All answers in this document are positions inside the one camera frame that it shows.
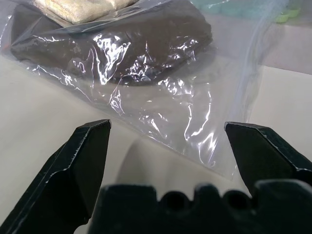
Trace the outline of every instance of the black plastic part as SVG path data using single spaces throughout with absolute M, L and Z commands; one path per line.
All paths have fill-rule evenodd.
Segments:
M 90 219 L 101 186 L 109 120 L 76 128 L 45 163 L 0 234 L 72 234 Z
M 254 184 L 265 179 L 299 179 L 312 185 L 312 163 L 271 128 L 229 122 L 225 131 L 251 194 Z
M 169 192 L 158 202 L 153 187 L 103 188 L 88 234 L 312 233 L 312 189 L 298 180 L 260 181 L 251 199 L 239 191 L 222 199 L 213 185 L 203 185 L 174 211 L 172 197 L 186 201 Z

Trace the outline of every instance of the table surface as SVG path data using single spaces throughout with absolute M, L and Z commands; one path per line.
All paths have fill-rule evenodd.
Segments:
M 0 223 L 13 209 L 48 157 L 74 129 L 110 118 L 64 89 L 0 58 Z M 264 67 L 251 123 L 272 127 L 312 159 L 310 119 L 312 76 Z M 246 188 L 237 173 L 232 181 L 176 155 L 112 119 L 103 185 L 152 184 L 162 196 L 180 190 L 192 197 L 196 184 L 213 183 L 221 193 Z M 87 227 L 76 233 L 86 233 Z

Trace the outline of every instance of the plastic bag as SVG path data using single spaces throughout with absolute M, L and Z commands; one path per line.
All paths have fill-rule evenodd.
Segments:
M 216 172 L 235 171 L 223 126 L 247 121 L 257 67 L 286 0 L 140 0 L 63 28 L 1 2 L 1 52 Z

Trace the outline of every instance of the plastic wrap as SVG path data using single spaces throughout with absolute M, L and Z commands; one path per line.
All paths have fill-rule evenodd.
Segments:
M 2 1 L 2 54 L 140 132 L 231 177 L 225 121 L 247 121 L 257 68 L 286 0 L 139 0 L 62 27 L 28 2 Z

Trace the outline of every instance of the beige package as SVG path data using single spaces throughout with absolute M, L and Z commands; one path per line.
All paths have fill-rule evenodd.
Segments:
M 138 0 L 35 0 L 40 9 L 47 9 L 72 24 L 94 21 L 125 8 Z

